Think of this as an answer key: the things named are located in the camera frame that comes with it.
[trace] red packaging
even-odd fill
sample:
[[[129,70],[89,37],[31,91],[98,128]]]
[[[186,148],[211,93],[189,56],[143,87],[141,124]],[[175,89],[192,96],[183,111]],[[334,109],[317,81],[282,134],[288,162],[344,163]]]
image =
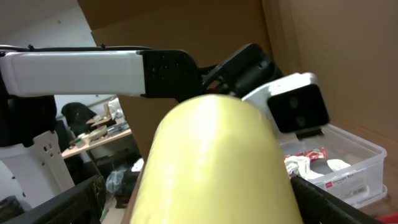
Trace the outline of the red packaging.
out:
[[[312,162],[317,159],[327,158],[328,153],[326,152],[326,150],[323,147],[321,147],[319,149],[313,149],[313,150],[309,150],[309,151],[305,151],[305,152],[300,152],[300,153],[296,153],[294,155],[287,155],[287,156],[285,156],[285,159],[289,158],[290,156],[305,156],[305,157],[310,158],[310,160]]]

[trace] camera lens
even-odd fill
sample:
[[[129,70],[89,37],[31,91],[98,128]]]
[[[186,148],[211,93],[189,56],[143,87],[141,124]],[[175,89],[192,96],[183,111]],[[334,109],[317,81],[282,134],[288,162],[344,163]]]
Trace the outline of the camera lens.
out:
[[[297,117],[296,117],[296,122],[297,122],[297,124],[300,126],[300,127],[304,127],[305,126],[305,117],[304,116],[302,116],[302,115],[298,115]]]
[[[299,106],[299,99],[297,97],[293,96],[289,100],[290,107],[293,109],[296,109]]]

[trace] cardboard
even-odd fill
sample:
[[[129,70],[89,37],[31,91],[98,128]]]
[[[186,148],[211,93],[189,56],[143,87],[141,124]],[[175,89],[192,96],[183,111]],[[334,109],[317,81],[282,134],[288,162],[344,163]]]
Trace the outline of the cardboard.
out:
[[[97,45],[182,49],[199,67],[227,59],[249,43],[271,57],[261,0],[79,0]],[[118,96],[146,160],[155,130],[177,102]]]
[[[286,1],[302,69],[317,75],[332,120],[398,142],[396,1]]]

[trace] desk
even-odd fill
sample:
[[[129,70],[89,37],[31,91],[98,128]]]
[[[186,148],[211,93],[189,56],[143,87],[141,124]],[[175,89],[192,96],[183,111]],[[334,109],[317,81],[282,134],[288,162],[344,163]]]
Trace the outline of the desk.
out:
[[[66,150],[62,153],[62,158],[63,158],[63,159],[66,159],[66,158],[69,158],[69,157],[71,157],[71,156],[80,154],[80,153],[82,153],[82,152],[87,152],[87,155],[88,155],[88,157],[90,158],[91,162],[93,163],[95,170],[97,171],[97,173],[98,173],[99,175],[101,175],[101,172],[100,172],[100,170],[98,169],[98,166],[96,165],[95,157],[94,157],[94,155],[91,153],[90,149],[93,149],[93,148],[98,147],[98,146],[102,146],[102,145],[104,145],[104,144],[106,144],[106,143],[109,143],[109,142],[111,142],[111,141],[115,141],[115,140],[117,140],[117,139],[123,138],[123,137],[125,137],[125,136],[130,135],[130,134],[132,134],[131,129],[127,129],[127,130],[125,130],[125,131],[123,131],[123,132],[121,132],[121,133],[119,133],[119,134],[117,134],[117,135],[114,135],[114,136],[109,137],[109,138],[107,138],[107,139],[104,139],[104,140],[102,140],[102,141],[97,141],[96,143],[91,144],[91,145],[86,144],[86,145],[84,145],[84,146],[81,147],[81,148],[77,148],[77,147],[75,146],[75,147],[73,147],[72,149],[66,149]]]
[[[104,144],[106,144],[106,143],[109,143],[109,142],[111,142],[111,141],[115,141],[115,140],[117,140],[117,139],[119,139],[119,138],[123,138],[123,137],[125,137],[125,136],[130,135],[130,134],[131,134],[131,130],[128,129],[128,130],[123,131],[122,133],[119,133],[119,134],[117,134],[117,135],[115,135],[115,136],[112,136],[112,137],[109,137],[109,138],[107,138],[107,139],[104,139],[104,140],[102,140],[102,141],[98,141],[98,142],[96,142],[96,143],[94,143],[94,144],[92,144],[92,145],[87,145],[87,144],[86,144],[86,145],[84,145],[84,146],[81,147],[81,148],[77,148],[77,147],[75,146],[75,147],[72,148],[72,149],[67,149],[67,150],[65,150],[65,151],[62,153],[62,158],[63,158],[63,159],[69,158],[69,157],[71,157],[71,156],[80,154],[80,153],[82,153],[82,152],[88,151],[88,150],[93,149],[93,148],[95,148],[95,147],[102,146],[102,145],[104,145]]]

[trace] red label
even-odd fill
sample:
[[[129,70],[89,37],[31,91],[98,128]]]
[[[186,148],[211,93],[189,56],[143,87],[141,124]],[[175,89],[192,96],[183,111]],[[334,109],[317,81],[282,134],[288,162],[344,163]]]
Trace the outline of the red label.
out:
[[[333,184],[331,182],[327,182],[325,185],[326,185],[327,189],[333,186]]]

